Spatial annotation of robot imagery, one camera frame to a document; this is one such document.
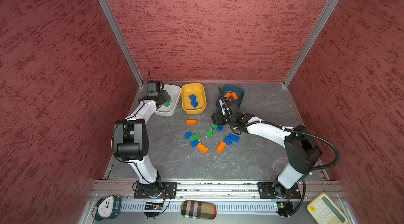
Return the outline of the green lego cluster top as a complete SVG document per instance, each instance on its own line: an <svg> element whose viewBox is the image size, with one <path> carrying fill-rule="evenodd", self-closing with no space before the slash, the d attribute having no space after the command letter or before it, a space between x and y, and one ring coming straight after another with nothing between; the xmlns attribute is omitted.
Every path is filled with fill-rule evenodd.
<svg viewBox="0 0 404 224"><path fill-rule="evenodd" d="M172 102L172 99L169 98L167 101L165 101L165 102L163 103L163 106L164 106L164 107L169 107L170 104L171 104L171 102Z"/></svg>

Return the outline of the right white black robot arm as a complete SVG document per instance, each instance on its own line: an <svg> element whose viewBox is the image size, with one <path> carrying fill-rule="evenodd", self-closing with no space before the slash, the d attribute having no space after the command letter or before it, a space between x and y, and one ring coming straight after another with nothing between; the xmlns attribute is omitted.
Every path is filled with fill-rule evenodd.
<svg viewBox="0 0 404 224"><path fill-rule="evenodd" d="M272 194L277 198L288 197L292 187L309 175L323 153L304 126L294 128L264 121L242 113L233 101L221 104L221 111L212 114L211 119L216 126L230 125L234 131L258 135L285 148L288 164L272 184Z"/></svg>

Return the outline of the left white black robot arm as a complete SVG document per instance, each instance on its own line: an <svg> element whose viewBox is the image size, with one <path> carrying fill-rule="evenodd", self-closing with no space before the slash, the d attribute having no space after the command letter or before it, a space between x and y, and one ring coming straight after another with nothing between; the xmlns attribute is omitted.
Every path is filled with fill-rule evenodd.
<svg viewBox="0 0 404 224"><path fill-rule="evenodd" d="M128 117L114 125L111 146L114 158L129 164L138 176L138 183L150 198L158 198L164 191L159 172L148 156L149 137L146 123L163 103L170 100L159 81L147 83L146 96L139 99L139 105Z"/></svg>

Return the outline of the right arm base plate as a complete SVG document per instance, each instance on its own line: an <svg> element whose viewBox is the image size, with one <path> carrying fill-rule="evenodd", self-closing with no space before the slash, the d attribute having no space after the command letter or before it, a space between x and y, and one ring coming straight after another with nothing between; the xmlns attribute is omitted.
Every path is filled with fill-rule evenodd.
<svg viewBox="0 0 404 224"><path fill-rule="evenodd" d="M302 196L298 188L298 184L295 183L291 188L287 189L280 183L275 182L258 182L258 193L260 199L300 199Z"/></svg>

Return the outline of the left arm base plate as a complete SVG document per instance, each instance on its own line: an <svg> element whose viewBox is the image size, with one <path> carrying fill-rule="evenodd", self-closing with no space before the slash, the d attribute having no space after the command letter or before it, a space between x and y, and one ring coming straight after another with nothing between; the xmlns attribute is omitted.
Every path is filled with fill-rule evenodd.
<svg viewBox="0 0 404 224"><path fill-rule="evenodd" d="M135 199L173 199L176 197L177 182L164 181L160 184L137 184Z"/></svg>

